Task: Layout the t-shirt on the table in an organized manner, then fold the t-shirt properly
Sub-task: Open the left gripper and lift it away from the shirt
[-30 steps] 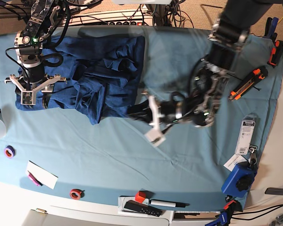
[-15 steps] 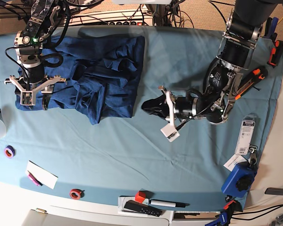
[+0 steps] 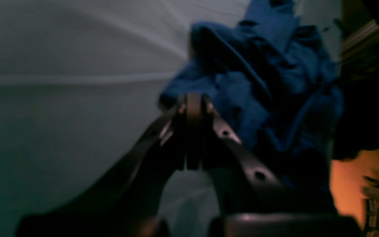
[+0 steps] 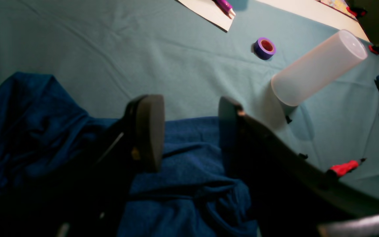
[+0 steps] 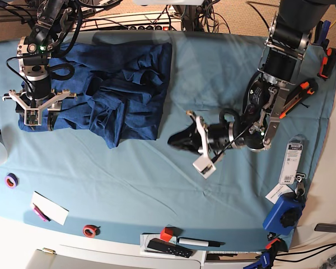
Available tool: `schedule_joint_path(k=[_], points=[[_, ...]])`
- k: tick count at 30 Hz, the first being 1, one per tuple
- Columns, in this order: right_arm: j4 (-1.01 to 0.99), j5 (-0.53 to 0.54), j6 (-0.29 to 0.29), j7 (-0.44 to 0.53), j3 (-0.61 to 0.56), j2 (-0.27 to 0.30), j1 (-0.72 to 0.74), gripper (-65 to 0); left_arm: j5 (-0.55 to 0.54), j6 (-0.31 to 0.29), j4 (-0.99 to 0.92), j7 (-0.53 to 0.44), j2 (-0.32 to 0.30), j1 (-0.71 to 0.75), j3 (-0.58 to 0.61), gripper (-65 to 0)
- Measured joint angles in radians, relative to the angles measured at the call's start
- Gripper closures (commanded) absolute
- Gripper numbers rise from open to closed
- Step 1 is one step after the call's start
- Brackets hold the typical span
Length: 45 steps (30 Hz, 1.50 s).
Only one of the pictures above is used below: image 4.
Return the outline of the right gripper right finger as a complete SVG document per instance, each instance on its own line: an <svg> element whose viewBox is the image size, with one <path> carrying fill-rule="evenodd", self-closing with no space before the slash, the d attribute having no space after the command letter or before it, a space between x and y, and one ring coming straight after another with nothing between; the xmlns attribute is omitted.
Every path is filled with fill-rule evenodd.
<svg viewBox="0 0 379 237"><path fill-rule="evenodd" d="M379 199L325 175L223 96L220 147L249 189L262 237L379 237Z"/></svg>

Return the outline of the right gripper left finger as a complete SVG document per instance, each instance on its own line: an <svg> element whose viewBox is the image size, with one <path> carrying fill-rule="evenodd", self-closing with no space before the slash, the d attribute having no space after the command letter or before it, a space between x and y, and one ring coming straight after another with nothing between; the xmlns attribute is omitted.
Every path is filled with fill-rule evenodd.
<svg viewBox="0 0 379 237"><path fill-rule="evenodd" d="M139 96L68 163L0 195L0 237L115 237L136 174L161 168L164 114L162 95Z"/></svg>

